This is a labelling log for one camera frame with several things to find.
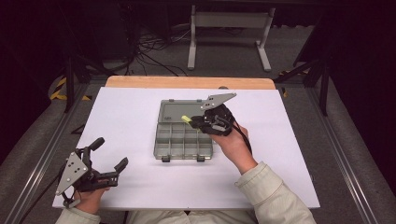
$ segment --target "white paper sheet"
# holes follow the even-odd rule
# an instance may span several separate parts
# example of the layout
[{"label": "white paper sheet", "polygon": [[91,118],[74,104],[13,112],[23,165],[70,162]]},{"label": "white paper sheet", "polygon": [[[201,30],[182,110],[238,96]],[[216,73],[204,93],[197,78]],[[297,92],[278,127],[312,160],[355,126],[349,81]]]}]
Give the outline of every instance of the white paper sheet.
[{"label": "white paper sheet", "polygon": [[[129,164],[119,185],[107,192],[102,207],[133,209],[251,208],[234,186],[240,174],[214,145],[212,160],[172,160],[153,156],[161,100],[205,100],[208,95],[236,92],[226,102],[238,123],[249,130],[253,156],[264,161],[310,208],[319,207],[304,158],[278,91],[102,88],[94,103],[78,148],[98,137],[105,143],[94,151],[93,167],[114,171],[124,157]],[[55,197],[53,206],[63,207]]]}]

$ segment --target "clear plastic organizer box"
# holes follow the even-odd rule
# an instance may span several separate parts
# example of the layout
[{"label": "clear plastic organizer box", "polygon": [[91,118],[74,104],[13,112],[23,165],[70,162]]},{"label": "clear plastic organizer box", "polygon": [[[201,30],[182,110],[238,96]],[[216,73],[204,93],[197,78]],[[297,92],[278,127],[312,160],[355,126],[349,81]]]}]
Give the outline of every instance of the clear plastic organizer box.
[{"label": "clear plastic organizer box", "polygon": [[197,160],[212,158],[212,139],[185,123],[181,117],[202,116],[202,100],[162,100],[155,138],[157,160]]}]

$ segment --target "yellow object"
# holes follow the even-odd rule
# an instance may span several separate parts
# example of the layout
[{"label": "yellow object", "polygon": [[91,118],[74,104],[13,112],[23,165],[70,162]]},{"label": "yellow object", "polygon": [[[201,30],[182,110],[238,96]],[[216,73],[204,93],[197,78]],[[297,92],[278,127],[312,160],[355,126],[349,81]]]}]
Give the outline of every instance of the yellow object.
[{"label": "yellow object", "polygon": [[192,121],[189,117],[187,117],[185,115],[181,116],[181,120],[183,120],[184,122],[186,122],[188,124],[190,124],[190,122]]},{"label": "yellow object", "polygon": [[[53,94],[50,96],[51,100],[67,100],[67,96],[66,95],[61,95],[61,89],[64,86],[64,84],[66,83],[66,77],[63,76],[62,79],[59,81],[58,85],[56,86],[55,90],[53,91]],[[92,96],[87,96],[84,95],[82,97],[81,100],[86,100],[89,101],[92,99]]]}]

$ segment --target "black cable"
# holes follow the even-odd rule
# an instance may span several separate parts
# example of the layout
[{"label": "black cable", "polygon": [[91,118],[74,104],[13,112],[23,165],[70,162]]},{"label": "black cable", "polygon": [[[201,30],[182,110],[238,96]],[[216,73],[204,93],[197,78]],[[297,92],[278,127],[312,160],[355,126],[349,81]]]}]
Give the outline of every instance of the black cable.
[{"label": "black cable", "polygon": [[38,203],[38,201],[43,197],[44,193],[47,192],[47,190],[52,186],[52,184],[58,179],[58,176],[56,175],[51,181],[50,183],[46,186],[46,188],[40,193],[40,195],[38,195],[37,199],[35,199],[35,201],[32,203],[32,205],[30,205],[29,209],[23,214],[23,217],[20,220],[20,224],[27,218],[27,216],[29,215],[29,213],[33,210],[33,208],[35,207],[35,205]]},{"label": "black cable", "polygon": [[[146,62],[146,61],[144,60],[143,57],[142,57],[140,60],[141,60],[143,63],[147,63],[147,64],[150,64],[150,65],[162,66],[162,65],[159,65],[159,64],[155,64],[155,63],[148,63],[148,62]],[[180,70],[186,77],[188,76],[187,73],[186,73],[182,68],[180,68],[180,67],[173,66],[173,65],[168,65],[168,64],[164,64],[163,66],[176,68],[176,69]]]},{"label": "black cable", "polygon": [[248,151],[250,152],[250,154],[253,154],[252,151],[251,151],[251,145],[250,145],[250,142],[248,141],[247,136],[241,131],[241,128],[239,127],[238,122],[235,121],[235,123],[236,123],[237,126],[235,126],[233,124],[233,128],[242,135],[242,138],[244,139],[245,144],[247,145]]},{"label": "black cable", "polygon": [[[108,71],[111,72],[117,72],[120,71],[121,69],[125,68],[125,67],[129,67],[129,65],[132,63],[133,60],[128,60],[126,63],[123,63],[122,65],[118,65],[116,67],[112,67],[112,68],[106,68]],[[87,69],[91,74],[93,75],[100,75],[103,74],[103,72],[99,72],[97,69]]]},{"label": "black cable", "polygon": [[178,31],[177,33],[175,33],[174,35],[179,35],[180,33],[184,33],[184,35],[176,37],[176,36],[171,36],[171,42],[168,43],[166,41],[164,41],[163,39],[160,39],[156,36],[150,37],[150,38],[145,38],[143,37],[144,35],[141,35],[141,37],[139,38],[138,41],[138,46],[144,48],[144,52],[149,52],[153,49],[155,50],[163,50],[166,49],[167,47],[171,46],[172,44],[180,41],[181,39],[183,39],[183,37],[185,35],[187,35],[191,30],[186,31]]},{"label": "black cable", "polygon": [[131,75],[131,74],[129,74],[129,65],[130,65],[131,63],[128,63],[127,65],[126,65],[126,70],[125,70],[125,76],[126,75]]},{"label": "black cable", "polygon": [[124,220],[122,221],[123,224],[125,224],[126,221],[128,220],[128,215],[129,215],[129,211],[125,211],[125,213],[124,213]]},{"label": "black cable", "polygon": [[155,45],[155,43],[152,44],[151,46],[150,45],[145,46],[144,44],[139,42],[139,44],[138,44],[139,51],[148,53],[148,52],[154,50],[154,45]]},{"label": "black cable", "polygon": [[169,72],[171,72],[173,75],[178,77],[178,74],[176,74],[174,71],[172,71],[171,69],[169,69],[168,67],[166,67],[165,65],[163,65],[162,63],[157,62],[156,60],[154,60],[153,58],[151,58],[150,56],[148,56],[147,54],[140,52],[141,54],[145,55],[146,57],[150,58],[152,61],[154,61],[155,63],[159,64],[160,66],[164,67],[166,70],[168,70]]},{"label": "black cable", "polygon": [[137,61],[140,65],[142,65],[143,70],[145,71],[145,74],[146,74],[146,76],[147,76],[148,73],[146,72],[146,67],[145,67],[145,65],[143,65],[141,62],[139,62],[139,58],[138,58],[138,57],[136,57],[136,61]]}]

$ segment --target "dark floor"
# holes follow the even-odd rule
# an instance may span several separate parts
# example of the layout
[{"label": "dark floor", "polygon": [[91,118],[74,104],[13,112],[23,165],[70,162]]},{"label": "dark floor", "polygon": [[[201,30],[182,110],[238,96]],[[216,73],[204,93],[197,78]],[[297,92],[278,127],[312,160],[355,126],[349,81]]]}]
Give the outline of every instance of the dark floor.
[{"label": "dark floor", "polygon": [[[273,68],[271,73],[263,72],[259,54],[253,44],[255,36],[259,33],[251,30],[245,30],[239,35],[213,30],[201,32],[198,37],[197,58],[193,71],[187,70],[190,44],[187,35],[186,39],[181,39],[166,49],[151,50],[148,55],[162,64],[184,69],[191,77],[275,78],[279,72],[292,68],[293,61],[311,31],[312,27],[271,29],[265,47]],[[106,66],[115,66],[115,63],[107,62]],[[172,67],[172,70],[182,76],[182,72],[178,69]],[[143,66],[137,62],[130,66],[128,74],[172,76],[161,66],[149,64]],[[69,121],[65,123],[64,130],[59,130],[58,125],[67,117],[64,114],[65,101],[53,100],[51,106],[14,147],[0,167],[0,183],[2,183],[0,223],[6,223],[6,220],[12,223],[10,222],[12,218],[8,217],[8,214],[11,211],[15,214],[19,209],[19,207],[13,209],[14,204],[22,201],[23,198],[29,199],[33,196],[30,201],[32,202],[56,176],[64,159],[78,143],[79,135],[71,132],[86,122],[95,96],[105,83],[102,77],[98,77],[92,80],[86,90],[84,85],[76,85],[77,91],[81,90],[83,94],[93,96],[93,99],[77,103],[75,111],[69,115]],[[375,166],[333,84],[330,83],[327,118],[322,117],[317,111],[316,99],[312,100],[312,94],[315,94],[317,89],[309,90],[300,84],[290,83],[277,87],[286,88],[288,96],[283,98],[284,104],[308,171],[314,178],[314,186],[321,204],[320,208],[312,210],[317,223],[396,223],[395,197]],[[341,157],[344,158],[344,162],[340,162],[340,155],[334,150],[334,139],[329,137],[326,122],[331,124],[331,130],[336,137],[335,144],[342,149]],[[40,170],[44,175],[33,174],[33,171],[37,171],[36,165],[42,158],[43,152],[47,152],[49,143],[53,142],[55,133],[60,133],[59,141],[51,146],[56,152],[49,156],[48,166]],[[24,189],[26,183],[34,182],[29,179],[30,176],[37,176],[36,183],[39,185],[36,190]],[[358,193],[352,190],[356,186],[361,187]],[[51,207],[54,192],[55,185],[44,194],[24,223],[56,221],[61,210]],[[104,222],[122,223],[123,212],[101,211],[100,214]]]}]

